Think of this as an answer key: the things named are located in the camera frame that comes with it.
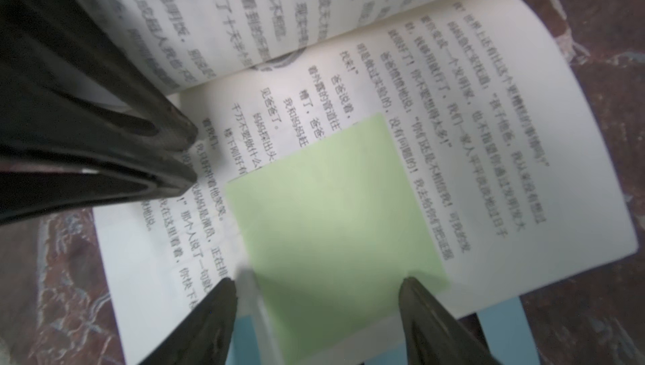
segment marble surface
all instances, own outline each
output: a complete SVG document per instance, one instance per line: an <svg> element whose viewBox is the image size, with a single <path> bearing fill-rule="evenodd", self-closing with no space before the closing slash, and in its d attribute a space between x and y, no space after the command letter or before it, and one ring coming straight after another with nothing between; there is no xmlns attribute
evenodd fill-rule
<svg viewBox="0 0 645 365"><path fill-rule="evenodd" d="M585 91L642 244L645 1L525 1ZM125 363L92 210L2 227L0 288L0 365ZM522 296L543 364L645 364L641 292L643 250Z"/></svg>

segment sticky note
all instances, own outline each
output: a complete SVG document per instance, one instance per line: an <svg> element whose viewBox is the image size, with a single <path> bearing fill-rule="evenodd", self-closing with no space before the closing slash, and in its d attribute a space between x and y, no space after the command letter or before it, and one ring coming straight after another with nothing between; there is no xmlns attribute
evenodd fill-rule
<svg viewBox="0 0 645 365"><path fill-rule="evenodd" d="M287 364L396 313L408 275L433 293L448 284L382 115L225 194Z"/></svg>

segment book page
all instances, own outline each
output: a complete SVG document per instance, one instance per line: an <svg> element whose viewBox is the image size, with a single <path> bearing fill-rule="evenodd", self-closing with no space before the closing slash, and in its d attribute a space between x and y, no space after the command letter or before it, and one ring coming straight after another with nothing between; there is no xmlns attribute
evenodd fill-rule
<svg viewBox="0 0 645 365"><path fill-rule="evenodd" d="M432 0L77 1L171 94Z"/></svg>
<svg viewBox="0 0 645 365"><path fill-rule="evenodd" d="M192 88L175 102L199 127L196 144L179 156L198 173L198 183L175 199L94 209L128 364L143 359L227 276L238 286L238 316L253 318L263 365L359 364L402 341L397 309L388 306L398 290L389 287L375 292L380 301L370 300L372 314L391 308L389 315L361 329L355 329L358 321L340 325L350 335L325 335L325 348L306 357L287 353L285 347L297 341L275 332L279 308L262 295L273 261L258 253L250 222L255 217L276 238L287 232L280 226L285 216L289 224L317 229L306 221L319 215L318 208L337 210L326 218L345 218L351 226L379 223L373 233L355 234L364 244L346 241L375 249L353 251L367 255L359 256L369 264L360 271L373 269L370 277L387 275L390 282L429 268L437 282L426 286L456 317L637 249L585 97L550 34L521 0L442 0L307 47L270 72L246 70ZM385 139L373 138L376 132ZM372 154L365 171L348 167L358 160L347 159L357 153L353 148ZM394 166L392 154L399 161ZM397 169L379 169L385 163ZM276 175L265 176L267 171ZM302 173L323 179L323 185L303 183L323 193L325 184L346 186L335 186L329 198L297 199L302 190L288 184ZM355 184L376 196L366 197ZM383 188L375 191L372 184ZM266 204L250 194L254 188ZM396 201L374 199L378 190L395 193L390 198ZM280 204L285 196L291 196L291 209ZM414 221L392 229L400 235L392 243L402 244L393 250L386 249L381 221L361 221L340 207L359 207L361 216L374 208L380 216L399 216L410 208L408 198L416 207L401 218ZM244 207L245 199L254 199L255 208ZM404 239L412 228L420 239L409 246ZM267 248L280 248L264 238ZM345 252L345 242L337 243ZM426 243L433 246L427 257L411 255ZM300 255L293 266L327 258ZM284 262L275 258L276 265ZM291 270L284 274L302 288L316 287L314 273L313 282ZM321 340L309 343L319 347Z"/></svg>

